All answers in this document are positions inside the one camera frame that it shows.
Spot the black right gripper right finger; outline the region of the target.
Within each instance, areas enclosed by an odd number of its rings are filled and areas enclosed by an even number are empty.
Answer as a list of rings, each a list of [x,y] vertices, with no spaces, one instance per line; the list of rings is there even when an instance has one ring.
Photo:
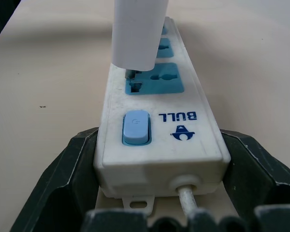
[[[225,190],[251,232],[290,232],[290,168],[253,137],[222,130],[231,156]]]

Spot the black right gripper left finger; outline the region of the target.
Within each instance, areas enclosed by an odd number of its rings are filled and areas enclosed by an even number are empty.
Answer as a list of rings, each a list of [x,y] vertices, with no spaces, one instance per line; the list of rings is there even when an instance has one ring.
[[[99,182],[93,168],[98,128],[74,136],[45,169],[10,232],[79,232],[94,209]]]

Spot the white power strip blue sockets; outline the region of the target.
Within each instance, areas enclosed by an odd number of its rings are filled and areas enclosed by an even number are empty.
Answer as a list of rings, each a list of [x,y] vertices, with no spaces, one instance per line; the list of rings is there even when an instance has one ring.
[[[146,202],[147,214],[183,186],[214,192],[231,160],[174,20],[164,26],[172,57],[130,80],[110,66],[93,162],[106,197]]]

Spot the white charger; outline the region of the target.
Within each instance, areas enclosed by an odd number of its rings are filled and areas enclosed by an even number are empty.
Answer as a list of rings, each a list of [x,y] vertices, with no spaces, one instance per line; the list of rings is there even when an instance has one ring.
[[[125,78],[155,66],[169,0],[115,0],[112,64]]]

